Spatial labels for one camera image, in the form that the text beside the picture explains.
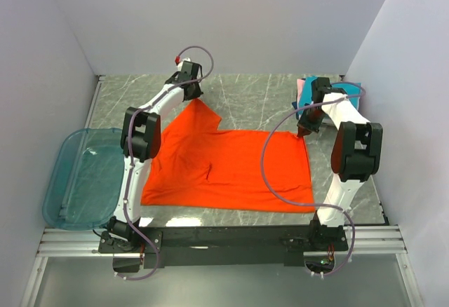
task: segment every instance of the gray marble surface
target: gray marble surface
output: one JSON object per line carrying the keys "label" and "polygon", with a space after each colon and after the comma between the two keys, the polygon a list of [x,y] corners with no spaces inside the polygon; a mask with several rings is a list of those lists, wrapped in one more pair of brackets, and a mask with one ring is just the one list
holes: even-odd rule
{"label": "gray marble surface", "polygon": [[[329,76],[338,81],[338,76]],[[168,75],[104,76],[96,100],[91,128],[121,128],[129,106],[138,107],[157,94]],[[202,83],[201,99],[222,117],[219,129],[271,130],[291,111],[296,98],[296,80],[292,74],[212,75]],[[180,105],[163,121],[166,127],[185,107]],[[296,119],[289,118],[279,130],[296,131]],[[319,134],[306,138],[314,198],[323,202],[332,171],[330,154],[336,129],[323,126]],[[369,179],[358,191],[349,212],[356,224],[383,224],[382,207]],[[142,206],[141,225],[150,226],[240,226],[308,224],[313,214],[285,214],[201,207]]]}

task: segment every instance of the blue basket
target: blue basket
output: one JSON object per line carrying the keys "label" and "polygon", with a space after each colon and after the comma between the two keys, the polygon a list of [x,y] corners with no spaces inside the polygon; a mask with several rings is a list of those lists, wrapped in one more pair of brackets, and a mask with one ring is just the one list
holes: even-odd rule
{"label": "blue basket", "polygon": [[120,138],[117,128],[85,128],[64,141],[42,207],[49,225],[79,231],[109,221],[125,166]]}

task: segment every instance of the plastic bin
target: plastic bin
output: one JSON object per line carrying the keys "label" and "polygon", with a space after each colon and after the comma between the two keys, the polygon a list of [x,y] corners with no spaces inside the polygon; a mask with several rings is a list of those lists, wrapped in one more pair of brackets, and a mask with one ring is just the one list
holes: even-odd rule
{"label": "plastic bin", "polygon": [[120,196],[121,130],[85,128],[62,144],[42,215],[54,228],[88,230],[106,224]]}

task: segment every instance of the folded garment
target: folded garment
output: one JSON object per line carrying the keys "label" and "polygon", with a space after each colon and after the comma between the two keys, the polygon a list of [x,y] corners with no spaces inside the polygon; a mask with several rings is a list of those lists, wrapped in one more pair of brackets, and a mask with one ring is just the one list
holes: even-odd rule
{"label": "folded garment", "polygon": [[[142,194],[143,205],[183,205],[270,212],[313,212],[289,205],[265,186],[260,154],[268,132],[218,130],[221,118],[192,100],[163,131]],[[313,203],[309,159],[302,138],[276,132],[264,160],[270,184],[283,197]]]}

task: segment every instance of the white wall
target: white wall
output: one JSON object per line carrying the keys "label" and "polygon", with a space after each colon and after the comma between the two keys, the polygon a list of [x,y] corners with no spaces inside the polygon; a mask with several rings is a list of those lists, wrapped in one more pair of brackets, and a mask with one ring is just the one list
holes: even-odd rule
{"label": "white wall", "polygon": [[54,0],[0,0],[0,86],[0,304],[18,306],[55,157],[95,86]]}
{"label": "white wall", "polygon": [[220,73],[343,74],[384,2],[56,1],[97,74],[172,72],[177,52],[195,43]]}
{"label": "white wall", "polygon": [[384,126],[376,177],[426,306],[449,306],[449,0],[386,0],[347,78]]}

